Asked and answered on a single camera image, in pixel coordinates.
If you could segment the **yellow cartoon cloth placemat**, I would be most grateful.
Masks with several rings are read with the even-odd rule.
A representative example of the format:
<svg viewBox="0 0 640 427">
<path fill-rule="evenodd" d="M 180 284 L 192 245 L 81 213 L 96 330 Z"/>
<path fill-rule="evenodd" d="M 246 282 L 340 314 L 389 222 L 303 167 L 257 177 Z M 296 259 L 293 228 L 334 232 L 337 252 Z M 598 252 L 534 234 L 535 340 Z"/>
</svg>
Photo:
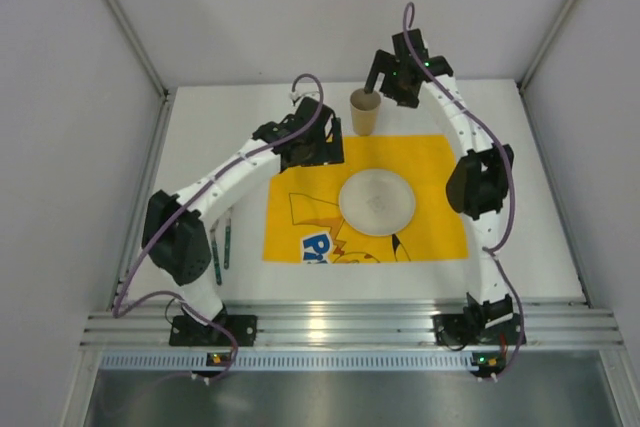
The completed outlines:
<svg viewBox="0 0 640 427">
<path fill-rule="evenodd" d="M 338 264 L 468 258 L 463 221 L 445 194 L 455 160 L 444 136 L 347 137 L 343 146 L 342 164 L 295 167 L 271 180 L 263 260 Z M 399 175 L 415 195 L 411 221 L 391 235 L 365 235 L 340 211 L 345 182 L 369 169 Z"/>
</svg>

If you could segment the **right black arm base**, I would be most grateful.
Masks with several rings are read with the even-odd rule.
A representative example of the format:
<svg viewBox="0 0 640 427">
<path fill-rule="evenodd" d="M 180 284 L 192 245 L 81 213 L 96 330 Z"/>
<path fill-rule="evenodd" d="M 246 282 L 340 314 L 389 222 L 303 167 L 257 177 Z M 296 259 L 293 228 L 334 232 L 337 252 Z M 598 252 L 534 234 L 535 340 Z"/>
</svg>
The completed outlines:
<svg viewBox="0 0 640 427">
<path fill-rule="evenodd" d="M 497 301 L 478 302 L 470 294 L 460 313 L 438 314 L 433 317 L 433 327 L 438 346 L 461 351 L 469 346 L 515 346 L 525 341 L 522 317 L 514 308 L 510 294 Z"/>
</svg>

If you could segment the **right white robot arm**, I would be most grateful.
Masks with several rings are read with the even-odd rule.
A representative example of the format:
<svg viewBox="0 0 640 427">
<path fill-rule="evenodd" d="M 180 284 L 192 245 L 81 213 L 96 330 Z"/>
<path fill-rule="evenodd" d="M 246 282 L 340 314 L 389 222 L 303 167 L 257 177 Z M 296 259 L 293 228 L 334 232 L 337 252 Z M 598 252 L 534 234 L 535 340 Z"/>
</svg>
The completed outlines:
<svg viewBox="0 0 640 427">
<path fill-rule="evenodd" d="M 402 107 L 427 110 L 445 134 L 456 159 L 445 194 L 464 221 L 473 257 L 465 311 L 487 323 L 502 322 L 514 313 L 510 289 L 495 263 L 513 227 L 514 209 L 503 211 L 512 190 L 513 150 L 471 112 L 450 64 L 429 55 L 418 29 L 393 35 L 392 45 L 391 52 L 376 51 L 365 90 Z"/>
</svg>

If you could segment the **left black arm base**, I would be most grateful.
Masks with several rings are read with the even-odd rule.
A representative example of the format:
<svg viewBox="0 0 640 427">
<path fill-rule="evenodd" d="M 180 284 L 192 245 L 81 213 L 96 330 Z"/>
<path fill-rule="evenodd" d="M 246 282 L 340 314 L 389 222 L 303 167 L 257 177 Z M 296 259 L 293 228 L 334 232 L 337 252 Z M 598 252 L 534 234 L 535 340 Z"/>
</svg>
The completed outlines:
<svg viewBox="0 0 640 427">
<path fill-rule="evenodd" d="M 258 317 L 229 314 L 226 308 L 204 323 L 194 318 L 185 308 L 171 320 L 169 345 L 172 347 L 252 347 L 257 336 Z"/>
</svg>

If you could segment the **cream round plate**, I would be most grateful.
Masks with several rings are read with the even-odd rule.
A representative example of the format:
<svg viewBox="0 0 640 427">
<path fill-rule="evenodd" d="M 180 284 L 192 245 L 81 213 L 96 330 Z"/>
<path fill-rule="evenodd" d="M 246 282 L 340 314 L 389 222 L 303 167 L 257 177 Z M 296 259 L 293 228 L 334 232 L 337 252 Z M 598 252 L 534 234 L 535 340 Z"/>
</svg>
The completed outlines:
<svg viewBox="0 0 640 427">
<path fill-rule="evenodd" d="M 346 180 L 338 205 L 351 228 L 367 236 L 385 237 L 409 225 L 416 211 L 416 198 L 400 175 L 385 169 L 368 169 Z"/>
</svg>

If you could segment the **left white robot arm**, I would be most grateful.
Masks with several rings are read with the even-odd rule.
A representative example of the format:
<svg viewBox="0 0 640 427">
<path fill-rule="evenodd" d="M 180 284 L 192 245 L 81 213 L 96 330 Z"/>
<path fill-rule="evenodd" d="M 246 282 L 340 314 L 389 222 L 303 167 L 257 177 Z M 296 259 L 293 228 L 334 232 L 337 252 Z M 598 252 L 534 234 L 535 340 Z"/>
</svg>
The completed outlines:
<svg viewBox="0 0 640 427">
<path fill-rule="evenodd" d="M 225 163 L 175 193 L 148 201 L 142 255 L 171 281 L 186 315 L 200 325 L 220 318 L 210 230 L 239 200 L 293 167 L 344 162 L 342 123 L 330 107 L 304 97 L 280 122 L 258 127 Z"/>
</svg>

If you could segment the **beige paper cup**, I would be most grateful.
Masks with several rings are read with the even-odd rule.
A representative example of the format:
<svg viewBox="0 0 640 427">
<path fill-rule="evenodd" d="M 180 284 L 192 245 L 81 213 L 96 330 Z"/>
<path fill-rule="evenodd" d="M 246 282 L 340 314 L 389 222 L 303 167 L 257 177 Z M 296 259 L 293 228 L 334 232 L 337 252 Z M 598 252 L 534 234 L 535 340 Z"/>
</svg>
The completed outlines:
<svg viewBox="0 0 640 427">
<path fill-rule="evenodd" d="M 350 112 L 353 131 L 358 136 L 371 135 L 376 127 L 381 106 L 381 96 L 375 90 L 356 89 L 350 95 Z"/>
</svg>

